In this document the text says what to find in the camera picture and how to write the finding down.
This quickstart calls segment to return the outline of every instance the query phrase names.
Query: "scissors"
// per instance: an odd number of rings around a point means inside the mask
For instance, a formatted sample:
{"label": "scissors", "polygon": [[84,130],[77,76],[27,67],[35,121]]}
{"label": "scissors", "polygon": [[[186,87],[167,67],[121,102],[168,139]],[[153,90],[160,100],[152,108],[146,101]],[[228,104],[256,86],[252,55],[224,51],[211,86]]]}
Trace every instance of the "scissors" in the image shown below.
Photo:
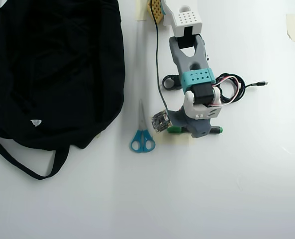
{"label": "scissors", "polygon": [[[133,148],[133,144],[138,143],[138,149]],[[147,148],[147,142],[151,143],[151,148]],[[154,150],[156,146],[155,141],[153,140],[152,136],[149,134],[145,117],[144,117],[144,110],[143,110],[143,101],[139,101],[139,128],[138,131],[131,143],[131,149],[136,153],[148,153]]]}

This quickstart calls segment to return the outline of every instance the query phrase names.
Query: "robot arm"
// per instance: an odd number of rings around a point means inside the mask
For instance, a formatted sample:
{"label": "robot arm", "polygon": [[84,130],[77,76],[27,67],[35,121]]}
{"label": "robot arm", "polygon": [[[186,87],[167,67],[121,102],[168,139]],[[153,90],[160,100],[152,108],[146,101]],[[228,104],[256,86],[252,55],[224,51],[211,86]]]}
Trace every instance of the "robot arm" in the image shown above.
{"label": "robot arm", "polygon": [[[206,57],[204,41],[200,36],[202,21],[198,13],[197,0],[162,0],[165,14],[164,25],[171,25],[175,37],[170,38],[170,49],[177,65],[181,85],[185,94],[181,110],[168,111],[174,126],[185,127],[193,137],[202,137],[211,130],[210,119],[219,115],[220,90],[213,87],[215,77]],[[195,54],[188,57],[181,49],[194,47]]]}

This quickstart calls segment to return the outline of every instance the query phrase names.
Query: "gray plastic part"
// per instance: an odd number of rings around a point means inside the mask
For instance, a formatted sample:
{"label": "gray plastic part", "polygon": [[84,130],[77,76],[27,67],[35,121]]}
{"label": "gray plastic part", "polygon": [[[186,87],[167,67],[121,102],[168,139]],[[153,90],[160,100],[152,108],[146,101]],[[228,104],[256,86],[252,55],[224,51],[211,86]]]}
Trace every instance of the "gray plastic part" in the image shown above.
{"label": "gray plastic part", "polygon": [[211,125],[208,119],[192,119],[185,114],[184,107],[180,111],[168,111],[168,116],[174,126],[185,127],[192,137],[200,138],[210,133]]}
{"label": "gray plastic part", "polygon": [[180,80],[182,80],[184,72],[209,68],[204,41],[200,35],[196,35],[194,44],[195,54],[191,57],[186,56],[179,48],[177,38],[171,37],[169,39],[169,45],[174,63],[178,68]]}

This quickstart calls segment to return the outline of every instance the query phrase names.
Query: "circuit board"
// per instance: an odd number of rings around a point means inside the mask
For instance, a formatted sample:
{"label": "circuit board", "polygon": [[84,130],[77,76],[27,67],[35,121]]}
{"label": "circuit board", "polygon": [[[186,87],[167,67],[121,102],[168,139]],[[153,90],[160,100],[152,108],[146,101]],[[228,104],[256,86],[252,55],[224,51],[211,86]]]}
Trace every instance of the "circuit board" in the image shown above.
{"label": "circuit board", "polygon": [[161,111],[152,117],[152,125],[156,133],[166,130],[168,127],[173,126],[168,119],[166,110]]}

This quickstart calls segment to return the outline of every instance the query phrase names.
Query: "yellow perforated board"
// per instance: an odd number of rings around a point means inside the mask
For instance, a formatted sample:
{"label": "yellow perforated board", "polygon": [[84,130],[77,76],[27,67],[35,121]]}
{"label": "yellow perforated board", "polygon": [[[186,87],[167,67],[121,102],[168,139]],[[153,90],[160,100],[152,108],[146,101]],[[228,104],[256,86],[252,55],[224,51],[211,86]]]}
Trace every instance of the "yellow perforated board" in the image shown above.
{"label": "yellow perforated board", "polygon": [[[151,18],[153,19],[153,14],[152,14],[152,11],[151,11],[151,1],[148,0],[148,4],[147,4],[147,10],[151,16]],[[161,0],[153,0],[152,1],[152,7],[153,7],[153,13],[154,13],[154,16],[155,16],[155,19],[156,19],[156,22],[157,24],[161,22],[161,20],[163,19],[164,17],[164,14],[162,12],[162,7],[161,7]]]}

